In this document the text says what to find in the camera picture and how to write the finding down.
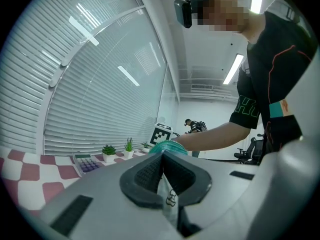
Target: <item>red and white tablecloth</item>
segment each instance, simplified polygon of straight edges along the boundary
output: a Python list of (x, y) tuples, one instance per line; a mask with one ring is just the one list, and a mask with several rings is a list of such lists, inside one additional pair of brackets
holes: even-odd
[[(132, 158), (144, 156), (135, 150)], [(104, 166), (122, 163), (123, 153), (117, 153), (112, 162), (104, 162), (102, 154), (96, 155)], [(50, 199), (77, 181), (80, 176), (70, 156), (36, 155), (0, 146), (0, 172), (13, 202), (34, 215)]]

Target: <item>forearm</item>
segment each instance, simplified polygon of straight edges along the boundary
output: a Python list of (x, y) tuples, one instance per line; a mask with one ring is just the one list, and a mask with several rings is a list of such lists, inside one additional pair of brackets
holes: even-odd
[(227, 122), (217, 128), (196, 134), (182, 135), (174, 140), (189, 151), (217, 150), (244, 140), (249, 133), (250, 129)]

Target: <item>vr headset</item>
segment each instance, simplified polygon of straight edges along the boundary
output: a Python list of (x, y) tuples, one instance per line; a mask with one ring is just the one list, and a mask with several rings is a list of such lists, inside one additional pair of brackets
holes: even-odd
[(186, 29), (189, 29), (192, 26), (190, 0), (175, 0), (174, 9), (178, 22)]

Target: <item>aloe plant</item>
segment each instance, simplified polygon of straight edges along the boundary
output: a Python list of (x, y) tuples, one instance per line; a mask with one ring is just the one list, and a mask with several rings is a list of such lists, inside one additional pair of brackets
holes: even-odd
[(116, 149), (113, 146), (105, 145), (102, 149), (102, 153), (108, 156), (115, 155)]
[(131, 152), (132, 150), (134, 150), (132, 147), (132, 138), (130, 138), (130, 140), (129, 138), (126, 139), (126, 144), (124, 145), (124, 149), (128, 152)]
[(148, 149), (148, 148), (151, 147), (147, 142), (143, 142), (143, 143), (141, 143), (141, 145), (142, 145), (145, 149)]

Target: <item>person in background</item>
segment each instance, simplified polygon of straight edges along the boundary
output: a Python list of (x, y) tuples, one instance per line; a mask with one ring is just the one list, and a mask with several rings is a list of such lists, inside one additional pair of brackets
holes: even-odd
[[(185, 121), (185, 125), (184, 126), (190, 126), (190, 131), (188, 132), (189, 134), (193, 134), (193, 133), (200, 133), (201, 132), (201, 128), (198, 125), (199, 123), (196, 121), (191, 121), (190, 119), (186, 119)], [(200, 151), (192, 151), (192, 156), (197, 158), (200, 154)]]
[(239, 70), (239, 99), (229, 122), (174, 140), (189, 151), (226, 148), (256, 129), (260, 114), (269, 152), (301, 137), (286, 96), (307, 69), (318, 44), (298, 25), (303, 18), (299, 11), (285, 0), (274, 0), (261, 14), (239, 6), (238, 0), (190, 0), (190, 5), (198, 25), (242, 35), (248, 41), (247, 61)]

